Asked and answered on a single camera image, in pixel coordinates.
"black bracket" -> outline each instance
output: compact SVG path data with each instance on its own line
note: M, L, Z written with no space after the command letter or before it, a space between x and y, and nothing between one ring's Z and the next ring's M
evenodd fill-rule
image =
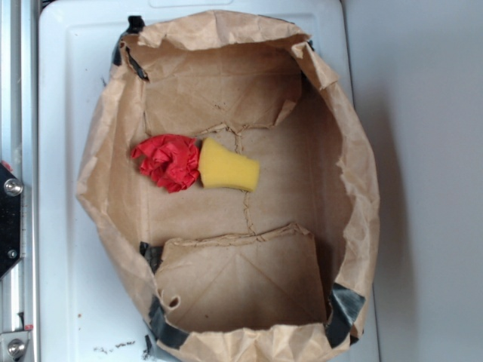
M22 182L0 164L0 278L21 258L22 191Z

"hole in paper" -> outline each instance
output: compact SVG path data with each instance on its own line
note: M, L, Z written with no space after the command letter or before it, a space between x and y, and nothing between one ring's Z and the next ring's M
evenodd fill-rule
M180 304L180 299L176 296L169 303L169 308L176 308L178 306L178 304Z

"white plastic tray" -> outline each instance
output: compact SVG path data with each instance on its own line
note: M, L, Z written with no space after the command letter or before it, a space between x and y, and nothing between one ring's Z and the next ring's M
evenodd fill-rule
M213 8L292 21L352 97L337 0L57 0L39 26L39 256L42 361L143 360L148 330L92 221L75 199L85 140L112 50L129 15L147 24ZM365 335L339 362L379 362L374 306Z

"white surface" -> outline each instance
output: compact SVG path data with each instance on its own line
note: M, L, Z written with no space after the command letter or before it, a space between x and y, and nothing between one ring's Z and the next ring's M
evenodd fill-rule
M345 0L380 175L382 362L483 359L483 2Z
M75 200L91 116L109 80L112 50L128 15L146 23L221 8L280 17L314 35L314 47L349 91L346 40L337 0L233 2L57 0L40 22L40 304L42 361L141 360L147 328L118 280L94 224ZM116 348L120 343L133 345ZM366 335L339 362L377 362L374 311Z

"white wall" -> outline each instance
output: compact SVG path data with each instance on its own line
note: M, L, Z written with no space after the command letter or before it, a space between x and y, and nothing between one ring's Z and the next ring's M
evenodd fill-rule
M483 360L483 2L343 0L381 191L382 362Z

